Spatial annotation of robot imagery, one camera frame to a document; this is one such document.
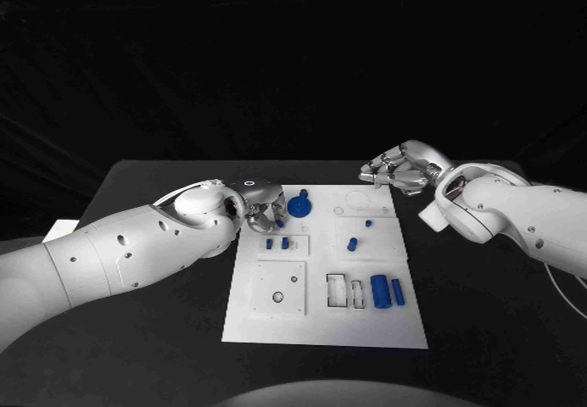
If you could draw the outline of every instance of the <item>blue object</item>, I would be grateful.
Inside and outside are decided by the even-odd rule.
[[[400,280],[397,278],[391,280],[391,286],[394,287],[395,302],[398,305],[406,305],[404,293],[401,292]]]
[[[355,237],[352,237],[351,241],[349,241],[349,246],[346,247],[346,249],[351,252],[354,252],[356,248],[358,248],[358,239]]]
[[[382,274],[371,276],[371,289],[374,291],[375,308],[391,308],[388,277]]]
[[[312,203],[309,200],[309,192],[302,189],[300,196],[293,197],[287,203],[287,212],[296,218],[303,218],[312,211]]]

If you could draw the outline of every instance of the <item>dark curtain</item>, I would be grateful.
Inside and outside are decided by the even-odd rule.
[[[369,160],[410,138],[581,187],[583,2],[342,3],[0,2],[5,213],[80,216],[120,159]]]

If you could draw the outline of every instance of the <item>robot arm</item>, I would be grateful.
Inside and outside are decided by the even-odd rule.
[[[534,186],[499,165],[455,168],[446,156],[414,140],[364,165],[359,179],[375,187],[391,184],[407,196],[431,184],[434,201],[420,217],[434,231],[450,225],[476,243],[502,233],[530,257],[587,278],[586,193]]]
[[[264,211],[271,206],[274,221]],[[0,256],[0,352],[41,322],[98,298],[153,284],[228,248],[247,220],[258,232],[286,219],[280,185],[204,181]]]

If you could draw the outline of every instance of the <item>table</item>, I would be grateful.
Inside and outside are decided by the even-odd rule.
[[[196,181],[351,184],[362,164],[124,160],[80,227]],[[0,404],[209,405],[316,379],[395,382],[488,406],[583,404],[587,321],[543,264],[505,236],[478,245],[450,228],[436,233],[417,216],[431,189],[411,198],[391,194],[429,350],[222,343],[235,242],[157,284],[85,304],[28,332],[0,354]]]

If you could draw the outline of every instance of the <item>hole in board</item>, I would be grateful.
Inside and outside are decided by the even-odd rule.
[[[284,294],[283,294],[280,291],[277,291],[277,292],[273,294],[273,300],[274,300],[277,303],[280,303],[280,302],[284,300]]]
[[[119,235],[119,243],[123,245],[123,246],[126,246],[127,244],[129,244],[129,239],[123,236],[123,235]]]

